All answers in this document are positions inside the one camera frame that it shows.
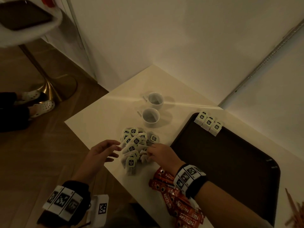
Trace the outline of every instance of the wristband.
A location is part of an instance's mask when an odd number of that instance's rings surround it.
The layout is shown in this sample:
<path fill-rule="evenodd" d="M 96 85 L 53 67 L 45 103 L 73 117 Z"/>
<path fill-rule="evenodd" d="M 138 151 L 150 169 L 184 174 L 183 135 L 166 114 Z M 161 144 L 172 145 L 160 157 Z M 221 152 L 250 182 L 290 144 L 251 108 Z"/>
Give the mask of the wristband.
<path fill-rule="evenodd" d="M 56 228 L 77 225 L 91 202 L 89 186 L 78 181 L 66 181 L 57 186 L 43 205 L 42 215 L 37 224 Z"/>
<path fill-rule="evenodd" d="M 207 181 L 206 174 L 199 168 L 184 164 L 178 170 L 173 183 L 188 199 L 194 199 L 200 188 Z"/>

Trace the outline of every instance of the table pedestal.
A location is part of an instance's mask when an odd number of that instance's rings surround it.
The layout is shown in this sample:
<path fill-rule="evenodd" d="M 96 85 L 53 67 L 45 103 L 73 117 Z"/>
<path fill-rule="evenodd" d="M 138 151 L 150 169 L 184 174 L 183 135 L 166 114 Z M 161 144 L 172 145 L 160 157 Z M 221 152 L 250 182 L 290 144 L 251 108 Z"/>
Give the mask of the table pedestal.
<path fill-rule="evenodd" d="M 59 103 L 74 94 L 77 89 L 77 81 L 74 77 L 68 74 L 57 78 L 49 77 L 28 48 L 24 44 L 19 45 L 19 47 L 44 78 L 44 85 L 38 90 L 45 93 L 49 100 Z"/>

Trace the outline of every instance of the white cup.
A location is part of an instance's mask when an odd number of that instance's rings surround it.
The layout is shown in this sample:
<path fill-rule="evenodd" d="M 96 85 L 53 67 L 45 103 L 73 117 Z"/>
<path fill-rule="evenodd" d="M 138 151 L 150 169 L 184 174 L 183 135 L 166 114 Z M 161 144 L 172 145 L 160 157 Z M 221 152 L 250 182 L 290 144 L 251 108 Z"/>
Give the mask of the white cup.
<path fill-rule="evenodd" d="M 138 114 L 141 116 L 148 127 L 155 125 L 161 118 L 158 110 L 154 108 L 144 109 L 141 113 L 138 111 Z"/>
<path fill-rule="evenodd" d="M 164 97 L 156 92 L 149 93 L 147 96 L 143 96 L 143 98 L 148 103 L 149 107 L 152 107 L 154 109 L 161 109 L 164 104 Z"/>

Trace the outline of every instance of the bundle of wooden sticks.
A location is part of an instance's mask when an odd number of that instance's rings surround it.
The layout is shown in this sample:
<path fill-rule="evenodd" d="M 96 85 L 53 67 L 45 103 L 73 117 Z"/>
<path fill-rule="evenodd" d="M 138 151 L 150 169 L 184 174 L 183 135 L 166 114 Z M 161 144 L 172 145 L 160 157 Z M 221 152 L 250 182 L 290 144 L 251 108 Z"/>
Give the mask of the bundle of wooden sticks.
<path fill-rule="evenodd" d="M 300 203 L 297 203 L 297 209 L 291 198 L 291 195 L 288 193 L 286 188 L 285 190 L 293 212 L 293 216 L 285 223 L 285 226 L 288 226 L 290 223 L 293 222 L 293 227 L 304 228 L 304 202 L 302 202 L 302 205 Z"/>

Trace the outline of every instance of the crocs shoe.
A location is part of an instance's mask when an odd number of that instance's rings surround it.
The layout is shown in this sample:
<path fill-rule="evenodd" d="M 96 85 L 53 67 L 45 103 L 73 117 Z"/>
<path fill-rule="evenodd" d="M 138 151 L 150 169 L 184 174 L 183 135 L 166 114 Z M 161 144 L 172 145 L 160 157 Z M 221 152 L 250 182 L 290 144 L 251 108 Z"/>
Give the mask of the crocs shoe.
<path fill-rule="evenodd" d="M 36 114 L 32 115 L 31 118 L 36 118 L 40 115 L 52 111 L 55 108 L 55 102 L 52 100 L 47 100 L 40 104 L 35 104 L 35 105 L 37 106 L 37 112 Z"/>
<path fill-rule="evenodd" d="M 38 90 L 34 90 L 31 92 L 23 92 L 22 93 L 22 100 L 15 101 L 14 105 L 21 105 L 28 103 L 29 101 L 36 100 L 40 97 L 41 92 Z"/>

